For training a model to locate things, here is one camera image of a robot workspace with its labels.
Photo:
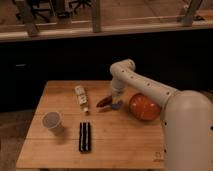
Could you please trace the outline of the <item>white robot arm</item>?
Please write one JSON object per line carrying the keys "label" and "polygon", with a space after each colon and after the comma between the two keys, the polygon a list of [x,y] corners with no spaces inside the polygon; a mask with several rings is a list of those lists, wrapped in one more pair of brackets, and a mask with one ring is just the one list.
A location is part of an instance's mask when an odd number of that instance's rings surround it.
{"label": "white robot arm", "polygon": [[213,103],[208,97],[139,75],[131,59],[113,63],[110,73],[114,96],[130,85],[162,108],[164,171],[213,171]]}

